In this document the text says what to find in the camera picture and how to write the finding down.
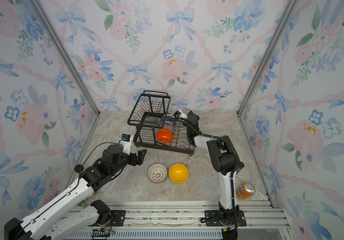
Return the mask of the orange plastic bowl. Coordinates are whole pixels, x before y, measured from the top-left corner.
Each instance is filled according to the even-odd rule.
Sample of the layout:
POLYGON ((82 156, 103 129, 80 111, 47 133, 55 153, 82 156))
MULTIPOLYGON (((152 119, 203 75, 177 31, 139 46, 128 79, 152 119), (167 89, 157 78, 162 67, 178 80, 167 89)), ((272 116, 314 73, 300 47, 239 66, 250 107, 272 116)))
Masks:
POLYGON ((160 129, 156 137, 162 143, 171 143, 173 140, 173 133, 168 129, 160 129))

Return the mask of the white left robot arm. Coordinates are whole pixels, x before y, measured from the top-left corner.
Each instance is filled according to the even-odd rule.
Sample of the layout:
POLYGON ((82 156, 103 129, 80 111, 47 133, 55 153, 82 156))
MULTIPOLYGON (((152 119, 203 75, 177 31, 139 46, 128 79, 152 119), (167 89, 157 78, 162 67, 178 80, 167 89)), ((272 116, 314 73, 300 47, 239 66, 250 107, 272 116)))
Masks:
POLYGON ((86 169, 77 165, 79 177, 45 206, 22 220, 13 218, 4 226, 6 240, 61 240, 92 225, 109 227, 114 216, 102 200, 93 201, 78 214, 63 216, 82 200, 90 197, 105 184, 116 179, 127 165, 142 165, 146 150, 130 151, 129 144, 110 145, 102 157, 86 169))

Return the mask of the pink striped bowl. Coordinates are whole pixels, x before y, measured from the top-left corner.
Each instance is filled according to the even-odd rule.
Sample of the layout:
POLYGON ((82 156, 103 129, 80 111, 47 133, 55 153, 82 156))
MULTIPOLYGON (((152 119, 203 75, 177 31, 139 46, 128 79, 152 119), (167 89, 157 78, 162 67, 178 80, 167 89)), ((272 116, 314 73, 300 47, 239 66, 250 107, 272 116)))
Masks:
POLYGON ((175 126, 173 123, 169 122, 169 121, 166 121, 163 123, 163 129, 167 129, 169 130, 172 134, 174 133, 175 131, 175 126))

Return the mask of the blue triangle pattern bowl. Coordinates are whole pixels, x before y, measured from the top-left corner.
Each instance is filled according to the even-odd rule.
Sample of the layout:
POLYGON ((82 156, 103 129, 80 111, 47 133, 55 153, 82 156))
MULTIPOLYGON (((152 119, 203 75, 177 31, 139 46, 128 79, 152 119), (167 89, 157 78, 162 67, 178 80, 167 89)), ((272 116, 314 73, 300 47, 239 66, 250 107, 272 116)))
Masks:
POLYGON ((160 122, 161 123, 168 123, 168 124, 171 124, 171 125, 173 125, 173 126, 175 126, 176 124, 177 124, 177 122, 174 120, 175 119, 175 116, 174 115, 172 115, 172 114, 167 114, 167 115, 165 115, 165 116, 162 116, 161 118, 160 118, 160 122))

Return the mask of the white lattice pattern bowl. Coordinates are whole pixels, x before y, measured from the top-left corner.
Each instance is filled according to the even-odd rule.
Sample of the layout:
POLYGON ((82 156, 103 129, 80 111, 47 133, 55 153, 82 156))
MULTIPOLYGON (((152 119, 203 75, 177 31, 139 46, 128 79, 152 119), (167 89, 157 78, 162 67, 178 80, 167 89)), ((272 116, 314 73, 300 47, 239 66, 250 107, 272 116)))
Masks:
POLYGON ((167 168, 162 164, 154 164, 147 171, 148 179, 155 184, 162 183, 167 177, 167 168))

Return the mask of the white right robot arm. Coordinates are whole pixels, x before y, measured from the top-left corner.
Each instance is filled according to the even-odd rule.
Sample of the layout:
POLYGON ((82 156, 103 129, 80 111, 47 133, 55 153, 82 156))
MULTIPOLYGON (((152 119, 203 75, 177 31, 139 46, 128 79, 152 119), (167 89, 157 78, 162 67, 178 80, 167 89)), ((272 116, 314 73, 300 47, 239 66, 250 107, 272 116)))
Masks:
POLYGON ((214 170, 219 175, 220 220, 225 225, 236 227, 240 216, 239 205, 236 200, 235 175, 240 165, 240 157, 228 136, 212 136, 199 130, 200 117, 192 111, 188 112, 185 120, 187 136, 195 147, 208 150, 214 170))

